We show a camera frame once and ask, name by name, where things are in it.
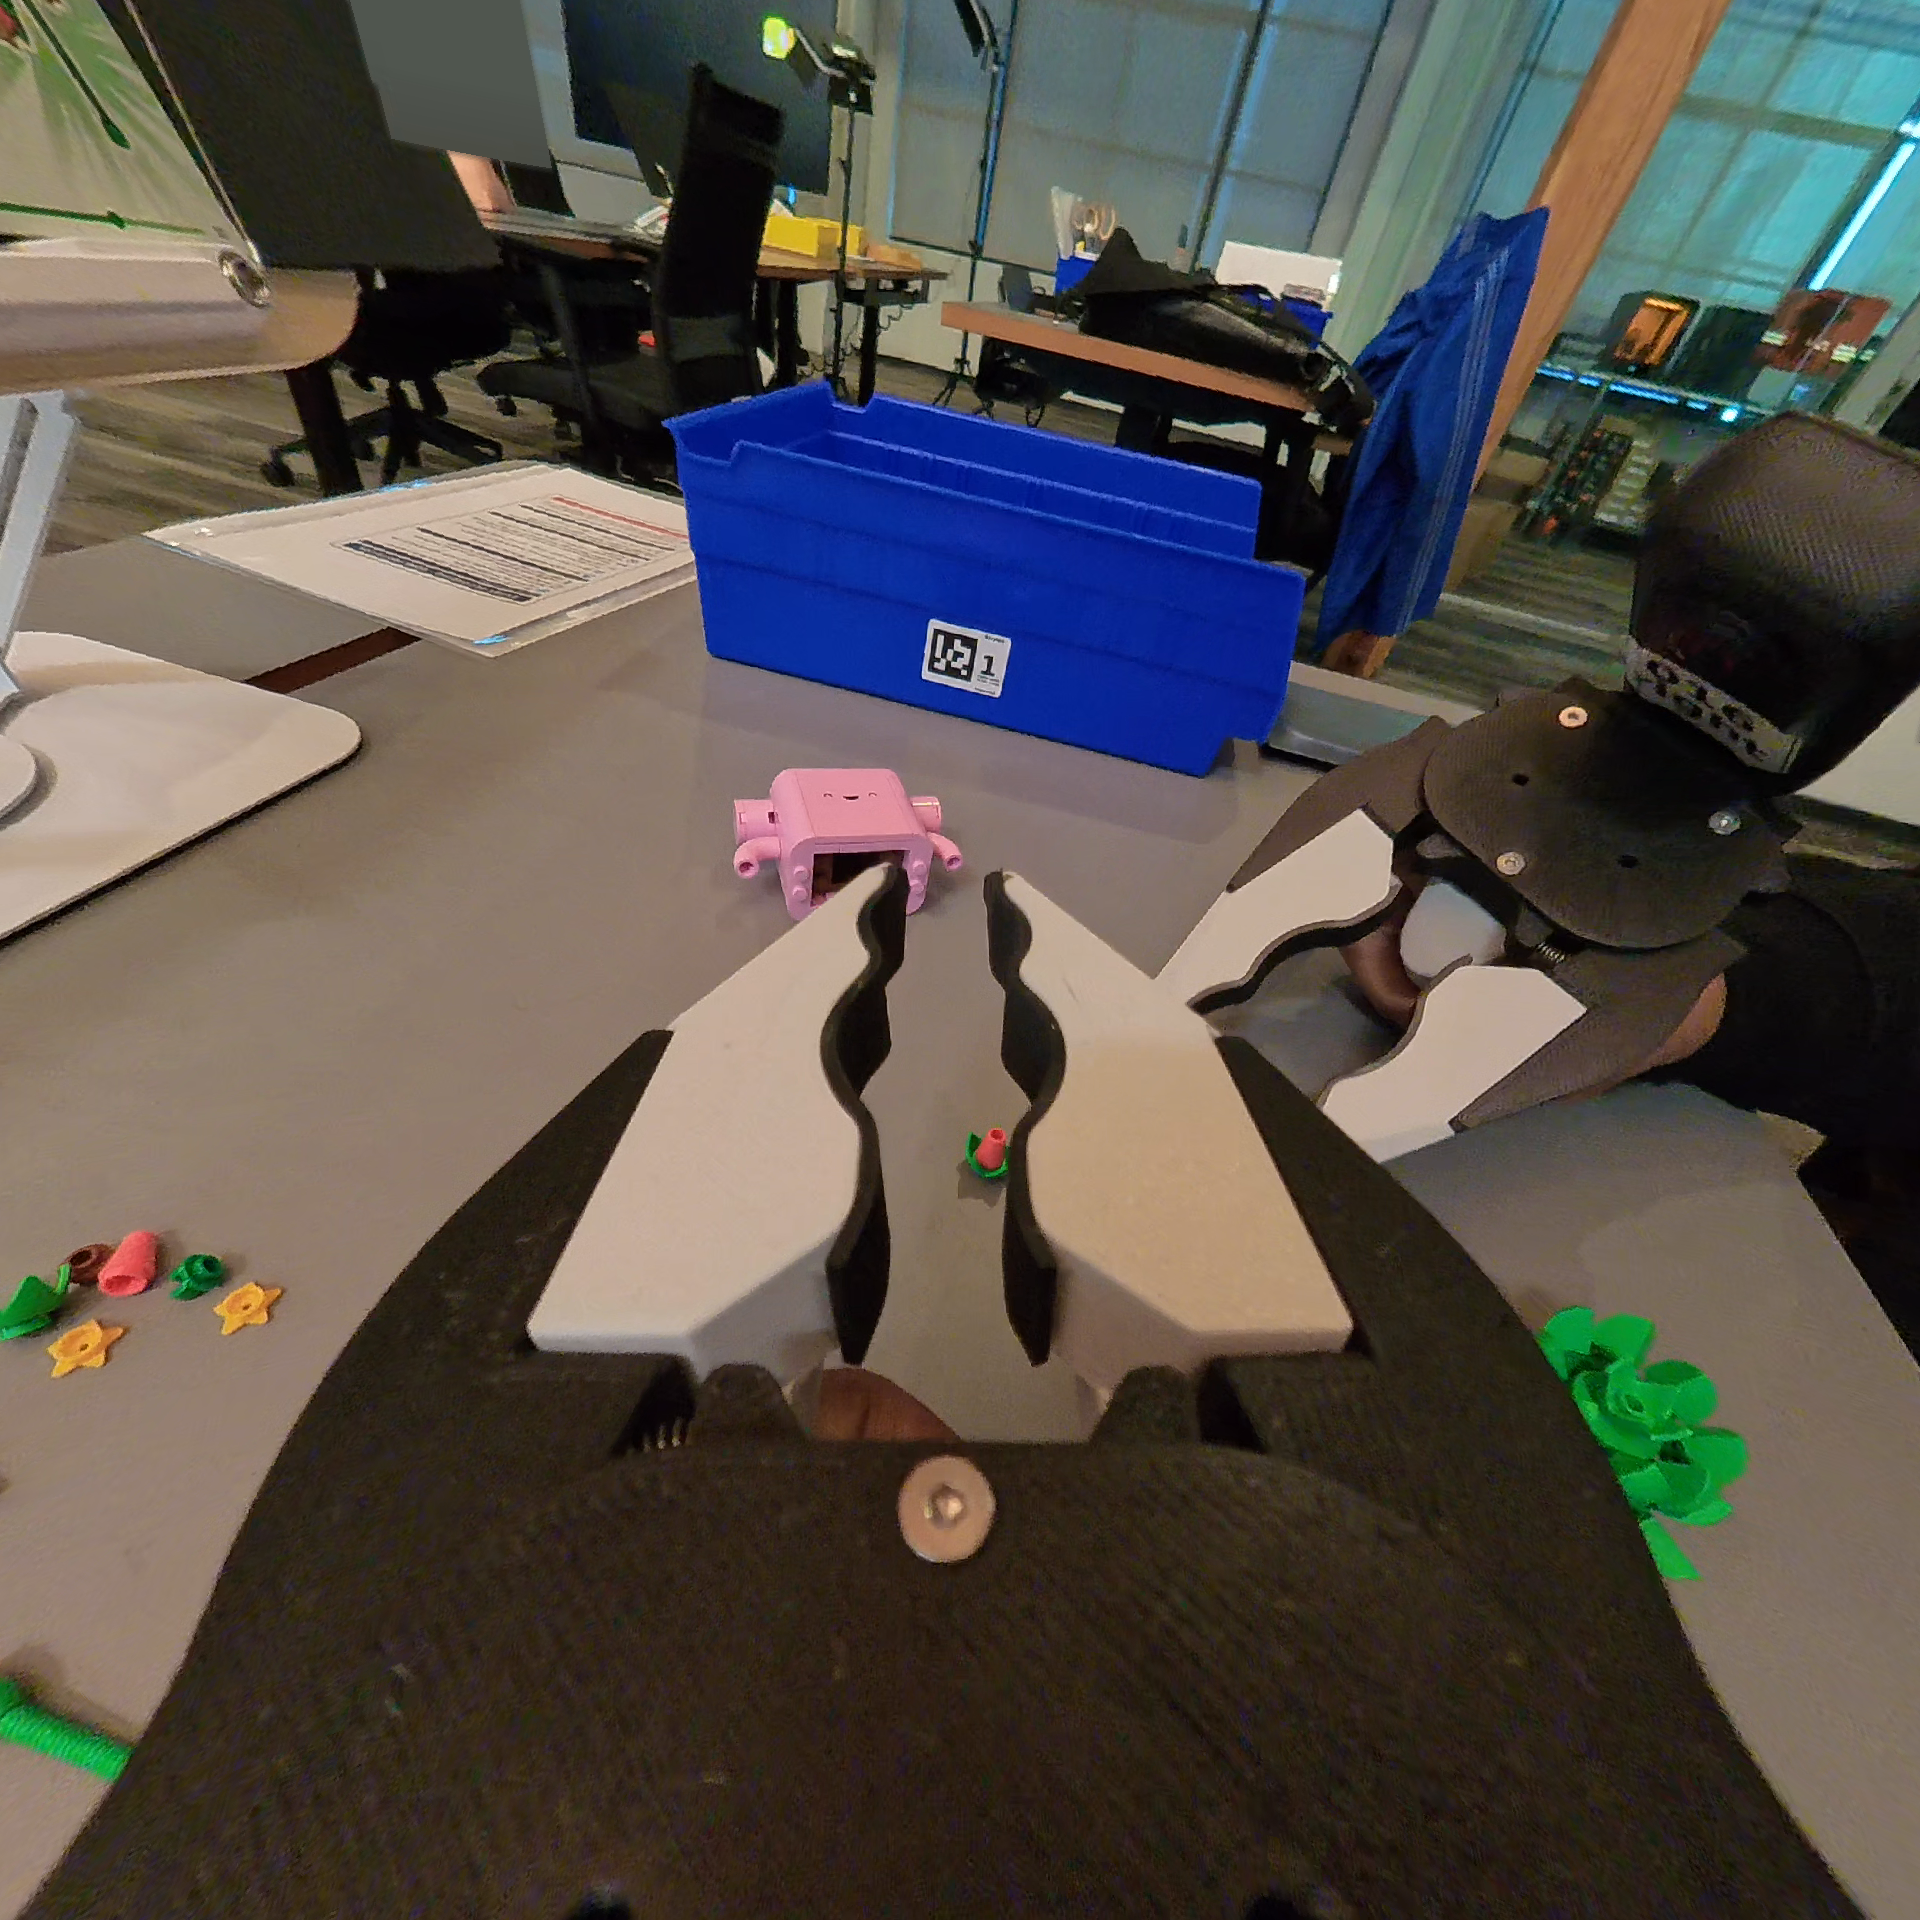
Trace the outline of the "black high-back office chair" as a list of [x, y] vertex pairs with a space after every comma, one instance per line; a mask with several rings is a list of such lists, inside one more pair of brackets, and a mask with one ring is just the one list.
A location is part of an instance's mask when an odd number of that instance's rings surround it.
[[676, 462], [671, 420], [763, 391], [755, 285], [780, 134], [777, 105], [690, 67], [680, 169], [647, 287], [653, 342], [582, 373], [591, 470], [647, 479]]

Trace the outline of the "white box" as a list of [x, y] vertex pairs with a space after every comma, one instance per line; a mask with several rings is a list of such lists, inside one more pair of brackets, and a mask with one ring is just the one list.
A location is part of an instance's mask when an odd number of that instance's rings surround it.
[[1332, 254], [1224, 242], [1212, 271], [1222, 283], [1257, 285], [1280, 300], [1303, 300], [1330, 312], [1341, 260]]

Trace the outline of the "wooden desk with black legs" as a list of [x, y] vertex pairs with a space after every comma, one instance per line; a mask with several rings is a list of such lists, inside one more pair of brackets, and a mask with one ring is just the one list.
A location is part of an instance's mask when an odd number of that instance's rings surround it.
[[856, 387], [871, 396], [883, 310], [927, 300], [944, 277], [888, 242], [831, 254], [773, 244], [740, 285], [707, 288], [707, 254], [672, 242], [663, 206], [630, 223], [489, 209], [482, 225], [536, 348], [485, 362], [476, 385], [501, 414], [551, 412], [599, 470], [640, 458], [680, 412], [798, 383], [807, 285], [852, 300]]

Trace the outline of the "blue jacket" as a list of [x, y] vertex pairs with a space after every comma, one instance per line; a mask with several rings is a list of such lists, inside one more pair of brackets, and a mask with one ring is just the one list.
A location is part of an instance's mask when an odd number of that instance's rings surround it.
[[1397, 300], [1355, 371], [1374, 410], [1353, 441], [1311, 659], [1368, 674], [1445, 585], [1550, 225], [1478, 211]]

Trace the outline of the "black light stand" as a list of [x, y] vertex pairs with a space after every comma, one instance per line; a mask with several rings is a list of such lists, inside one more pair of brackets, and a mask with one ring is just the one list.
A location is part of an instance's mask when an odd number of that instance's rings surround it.
[[1006, 90], [1010, 82], [1010, 61], [1019, 21], [1019, 1], [1002, 3], [1004, 15], [992, 11], [992, 3], [956, 1], [956, 13], [969, 34], [969, 46], [983, 73], [987, 75], [987, 103], [981, 119], [981, 138], [975, 167], [975, 200], [967, 238], [967, 269], [964, 300], [971, 302], [977, 288], [981, 263], [987, 254], [987, 235], [991, 206], [998, 167], [1000, 136], [1004, 125]]

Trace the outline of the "person's left hand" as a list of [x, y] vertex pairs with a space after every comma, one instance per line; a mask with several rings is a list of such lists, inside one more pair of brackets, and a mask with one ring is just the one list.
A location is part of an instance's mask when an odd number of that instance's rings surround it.
[[913, 1393], [863, 1366], [819, 1376], [811, 1435], [821, 1441], [944, 1443], [954, 1428]]

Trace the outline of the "grey metal plate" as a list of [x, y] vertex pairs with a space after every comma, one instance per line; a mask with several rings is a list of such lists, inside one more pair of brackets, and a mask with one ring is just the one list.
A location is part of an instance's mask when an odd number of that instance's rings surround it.
[[1430, 716], [1461, 726], [1480, 713], [1476, 705], [1330, 672], [1297, 659], [1278, 722], [1260, 749], [1332, 767], [1415, 732]]

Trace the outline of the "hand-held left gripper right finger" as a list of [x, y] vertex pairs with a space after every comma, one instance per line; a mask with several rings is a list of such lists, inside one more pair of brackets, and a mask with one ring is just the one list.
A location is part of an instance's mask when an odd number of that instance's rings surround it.
[[1203, 1015], [1012, 871], [985, 878], [1012, 1131], [1002, 1281], [1023, 1355], [1203, 1368], [1332, 1353], [1351, 1312]]

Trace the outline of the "shelf rack with machines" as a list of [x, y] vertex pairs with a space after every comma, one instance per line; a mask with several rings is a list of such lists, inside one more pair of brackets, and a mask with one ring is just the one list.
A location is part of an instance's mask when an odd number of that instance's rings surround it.
[[1773, 306], [1623, 294], [1596, 331], [1563, 331], [1501, 448], [1540, 460], [1517, 529], [1544, 545], [1638, 545], [1702, 460], [1777, 412], [1833, 408], [1885, 346], [1893, 302], [1839, 287]]

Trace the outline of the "wooden pillar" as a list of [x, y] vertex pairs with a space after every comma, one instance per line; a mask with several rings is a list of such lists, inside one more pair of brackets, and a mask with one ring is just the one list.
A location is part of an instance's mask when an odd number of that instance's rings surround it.
[[1725, 1], [1617, 5], [1524, 208], [1546, 206], [1550, 225], [1476, 479], [1642, 179], [1725, 11]]

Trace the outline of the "blue plastic bin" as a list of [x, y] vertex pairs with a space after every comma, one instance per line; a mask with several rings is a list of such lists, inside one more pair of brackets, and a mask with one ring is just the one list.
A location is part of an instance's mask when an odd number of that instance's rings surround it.
[[823, 381], [669, 431], [711, 657], [1187, 776], [1284, 713], [1245, 477]]

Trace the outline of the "dark monitor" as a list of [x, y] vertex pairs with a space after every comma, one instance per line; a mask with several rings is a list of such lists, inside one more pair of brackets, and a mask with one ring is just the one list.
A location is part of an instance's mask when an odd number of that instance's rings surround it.
[[819, 86], [761, 49], [761, 21], [777, 15], [817, 46], [836, 26], [834, 1], [563, 1], [572, 125], [580, 138], [622, 148], [611, 90], [642, 103], [644, 161], [682, 152], [690, 71], [780, 109], [778, 182], [809, 194], [829, 186], [832, 111]]

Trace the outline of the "black bag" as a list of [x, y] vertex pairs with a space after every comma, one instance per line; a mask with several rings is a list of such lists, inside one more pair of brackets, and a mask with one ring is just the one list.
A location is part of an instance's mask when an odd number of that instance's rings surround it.
[[1125, 227], [1104, 238], [1062, 310], [1093, 337], [1289, 383], [1338, 433], [1359, 431], [1374, 412], [1364, 377], [1278, 296], [1147, 258]]

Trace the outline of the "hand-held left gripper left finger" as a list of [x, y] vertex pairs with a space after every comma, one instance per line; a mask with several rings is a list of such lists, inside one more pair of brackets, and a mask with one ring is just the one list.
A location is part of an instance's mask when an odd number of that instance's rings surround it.
[[661, 1033], [532, 1308], [541, 1353], [859, 1362], [890, 1235], [861, 1092], [890, 1046], [908, 878], [867, 867]]

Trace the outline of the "laminated paper sheet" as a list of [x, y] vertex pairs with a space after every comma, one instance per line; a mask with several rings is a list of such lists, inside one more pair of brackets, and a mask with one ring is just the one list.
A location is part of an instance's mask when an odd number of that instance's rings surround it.
[[187, 520], [150, 539], [485, 659], [698, 582], [680, 499], [532, 460]]

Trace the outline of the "instruction booklet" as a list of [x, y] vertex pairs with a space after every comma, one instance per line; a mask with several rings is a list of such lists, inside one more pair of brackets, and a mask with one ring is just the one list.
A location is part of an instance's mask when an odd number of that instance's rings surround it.
[[2, 235], [252, 254], [100, 3], [2, 5]]

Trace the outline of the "person's right forearm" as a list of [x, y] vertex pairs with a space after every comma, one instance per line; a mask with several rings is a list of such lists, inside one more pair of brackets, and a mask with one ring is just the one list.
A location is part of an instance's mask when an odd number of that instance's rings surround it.
[[1729, 930], [1740, 957], [1644, 1077], [1810, 1127], [1841, 1187], [1916, 1195], [1916, 869], [1789, 853]]

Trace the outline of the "black panel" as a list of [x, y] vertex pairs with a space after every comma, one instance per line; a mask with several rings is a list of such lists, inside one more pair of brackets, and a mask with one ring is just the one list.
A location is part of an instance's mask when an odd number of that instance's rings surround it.
[[466, 273], [499, 250], [451, 161], [397, 142], [349, 1], [110, 3], [270, 267]]

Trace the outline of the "wooden table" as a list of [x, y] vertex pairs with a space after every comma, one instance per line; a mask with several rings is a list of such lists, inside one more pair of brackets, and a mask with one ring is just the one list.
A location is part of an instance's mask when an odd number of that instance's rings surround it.
[[1284, 377], [1098, 337], [1004, 302], [944, 300], [940, 319], [964, 335], [1066, 362], [1071, 373], [1054, 371], [1052, 381], [1064, 393], [1110, 398], [1118, 406], [1116, 445], [1135, 452], [1168, 456], [1172, 425], [1181, 418], [1197, 423], [1204, 414], [1214, 423], [1258, 425], [1264, 466], [1278, 468], [1295, 495], [1309, 483], [1316, 454], [1353, 450], [1353, 437], [1332, 427], [1314, 393]]

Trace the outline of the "green bolt with pink head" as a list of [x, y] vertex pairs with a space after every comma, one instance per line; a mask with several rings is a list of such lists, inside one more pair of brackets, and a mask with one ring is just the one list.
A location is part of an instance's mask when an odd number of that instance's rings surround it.
[[4, 1746], [34, 1752], [108, 1782], [121, 1777], [131, 1757], [129, 1740], [119, 1740], [81, 1719], [54, 1713], [5, 1673], [2, 1675], [0, 1736]]

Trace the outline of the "pink toy block figure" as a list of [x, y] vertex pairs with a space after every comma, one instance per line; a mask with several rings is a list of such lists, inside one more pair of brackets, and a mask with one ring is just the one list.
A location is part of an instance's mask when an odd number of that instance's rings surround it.
[[759, 869], [780, 880], [780, 900], [794, 919], [877, 865], [894, 863], [908, 876], [908, 911], [925, 900], [929, 875], [958, 871], [964, 855], [942, 830], [935, 795], [913, 795], [884, 767], [788, 767], [765, 797], [732, 803], [732, 871]]

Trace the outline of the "pile of green leaves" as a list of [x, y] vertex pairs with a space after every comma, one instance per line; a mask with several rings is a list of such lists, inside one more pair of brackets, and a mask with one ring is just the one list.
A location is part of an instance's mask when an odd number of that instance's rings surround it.
[[1690, 1360], [1656, 1356], [1658, 1337], [1644, 1314], [1594, 1308], [1563, 1308], [1538, 1329], [1652, 1561], [1669, 1582], [1694, 1582], [1681, 1534], [1731, 1516], [1729, 1489], [1746, 1472], [1748, 1447], [1715, 1422], [1715, 1380]]

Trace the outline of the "white book stand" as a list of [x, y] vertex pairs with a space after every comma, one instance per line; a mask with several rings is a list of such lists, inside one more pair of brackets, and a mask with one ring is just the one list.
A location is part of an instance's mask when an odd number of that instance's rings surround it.
[[4, 242], [4, 938], [358, 749], [345, 716], [21, 622], [69, 466], [75, 389], [295, 368], [343, 342], [354, 308], [351, 275], [273, 277], [244, 244]]

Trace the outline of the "person's right hand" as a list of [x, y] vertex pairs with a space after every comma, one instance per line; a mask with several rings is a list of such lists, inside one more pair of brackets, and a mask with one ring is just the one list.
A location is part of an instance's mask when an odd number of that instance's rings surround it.
[[1401, 952], [1405, 915], [1390, 917], [1364, 936], [1343, 944], [1339, 959], [1355, 990], [1376, 1019], [1403, 1033], [1422, 998], [1422, 982], [1407, 969]]

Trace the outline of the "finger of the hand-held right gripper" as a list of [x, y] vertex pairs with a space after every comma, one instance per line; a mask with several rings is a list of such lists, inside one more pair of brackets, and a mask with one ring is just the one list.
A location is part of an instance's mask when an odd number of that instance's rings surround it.
[[1332, 1081], [1316, 1108], [1378, 1164], [1424, 1150], [1584, 1015], [1540, 969], [1463, 959], [1418, 998], [1399, 1044]]
[[1193, 1011], [1235, 1006], [1285, 959], [1376, 928], [1399, 894], [1393, 836], [1363, 809], [1222, 890], [1162, 967]]

